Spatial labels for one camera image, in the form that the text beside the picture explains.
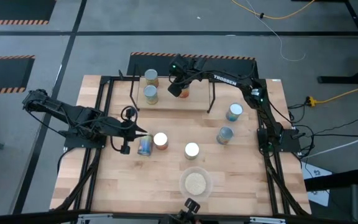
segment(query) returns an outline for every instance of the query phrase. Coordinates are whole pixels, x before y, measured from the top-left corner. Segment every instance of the orange striped tape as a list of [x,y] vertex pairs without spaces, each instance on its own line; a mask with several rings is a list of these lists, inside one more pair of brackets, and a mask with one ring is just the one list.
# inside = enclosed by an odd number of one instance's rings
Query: orange striped tape
[[0,25],[46,25],[44,20],[0,20]]
[[35,55],[0,56],[0,59],[17,59],[17,58],[32,58],[32,59],[35,59]]
[[[167,53],[152,53],[152,52],[132,52],[131,55],[149,55],[149,56],[168,56],[172,57],[176,54]],[[253,57],[241,57],[241,56],[219,56],[219,55],[196,55],[196,54],[184,54],[183,57],[189,58],[223,58],[223,59],[238,59],[238,60],[255,60]]]
[[25,91],[25,87],[14,87],[14,88],[0,88],[1,93],[22,93]]

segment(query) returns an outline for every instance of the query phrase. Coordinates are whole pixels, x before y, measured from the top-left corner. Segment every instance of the tin can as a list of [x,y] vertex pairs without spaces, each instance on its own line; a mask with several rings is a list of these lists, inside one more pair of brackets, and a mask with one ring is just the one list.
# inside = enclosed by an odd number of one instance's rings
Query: tin can
[[146,78],[146,83],[148,85],[153,85],[155,87],[158,87],[158,73],[154,69],[148,69],[144,73],[144,77]]
[[143,90],[146,96],[146,102],[150,105],[154,105],[158,102],[157,88],[153,85],[148,85]]
[[185,157],[189,160],[196,159],[199,152],[200,148],[198,147],[197,143],[191,142],[188,143],[185,147]]
[[233,135],[234,135],[233,130],[225,126],[221,128],[221,130],[219,131],[219,134],[216,136],[216,140],[220,144],[227,144],[230,141],[230,139],[233,137]]
[[137,148],[137,153],[142,156],[149,156],[153,151],[153,136],[148,134],[143,136],[139,140],[139,147]]
[[183,89],[181,89],[181,93],[179,95],[180,98],[186,98],[190,94],[190,85],[185,85]]
[[238,103],[233,103],[230,105],[229,110],[226,113],[226,118],[229,121],[237,121],[239,116],[242,114],[242,106]]
[[164,133],[157,133],[154,136],[154,144],[157,149],[166,150],[168,147],[168,137]]

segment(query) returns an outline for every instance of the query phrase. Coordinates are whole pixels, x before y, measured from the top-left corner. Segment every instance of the bowl of rice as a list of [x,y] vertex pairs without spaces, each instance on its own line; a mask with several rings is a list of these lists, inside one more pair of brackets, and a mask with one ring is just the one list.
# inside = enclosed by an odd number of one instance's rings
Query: bowl of rice
[[213,182],[209,173],[201,167],[189,167],[180,176],[180,192],[185,198],[196,202],[208,199]]

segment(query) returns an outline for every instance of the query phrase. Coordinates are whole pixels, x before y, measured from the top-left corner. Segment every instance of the blue can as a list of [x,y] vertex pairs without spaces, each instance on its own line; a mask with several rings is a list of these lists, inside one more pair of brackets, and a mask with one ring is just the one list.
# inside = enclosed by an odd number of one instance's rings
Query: blue can
[[137,153],[142,156],[149,156],[153,151],[153,136],[148,134],[143,136],[139,140],[139,147],[137,148]]
[[239,103],[233,103],[230,105],[229,110],[226,113],[226,119],[229,121],[237,121],[242,114],[242,106]]

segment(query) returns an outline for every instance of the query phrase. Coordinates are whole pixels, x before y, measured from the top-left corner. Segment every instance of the white cable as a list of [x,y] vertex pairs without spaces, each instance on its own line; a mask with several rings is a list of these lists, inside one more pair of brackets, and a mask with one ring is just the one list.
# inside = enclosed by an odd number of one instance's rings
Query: white cable
[[247,0],[248,2],[248,5],[252,8],[252,10],[254,11],[254,16],[255,18],[257,18],[261,23],[263,23],[268,29],[270,29],[270,31],[272,31],[277,37],[278,39],[280,40],[280,54],[281,54],[281,57],[284,58],[285,60],[287,61],[290,61],[290,62],[299,62],[300,60],[303,60],[305,57],[306,57],[306,53],[303,54],[303,57],[301,59],[296,59],[296,60],[291,60],[291,59],[288,59],[286,57],[284,57],[283,55],[283,41],[281,40],[280,36],[278,34],[276,34],[276,32],[274,32],[274,30],[272,30],[272,28],[270,28],[264,21],[262,21],[261,19],[259,19],[259,17],[256,15],[256,11],[254,9],[254,7],[252,7],[252,4]]
[[325,150],[325,151],[322,151],[322,152],[318,152],[318,153],[313,154],[313,155],[311,155],[311,156],[306,156],[305,158],[311,158],[311,157],[314,157],[314,156],[317,156],[317,155],[320,155],[320,154],[323,154],[323,153],[326,153],[326,152],[331,152],[331,151],[333,151],[333,150],[335,150],[335,149],[340,149],[340,148],[342,148],[342,147],[350,146],[351,144],[354,144],[354,143],[357,143],[357,142],[358,142],[358,140],[352,141],[352,142],[347,143],[347,144],[342,145],[342,146],[337,146],[337,147],[334,147],[334,148],[332,148],[332,149],[328,149],[328,150]]

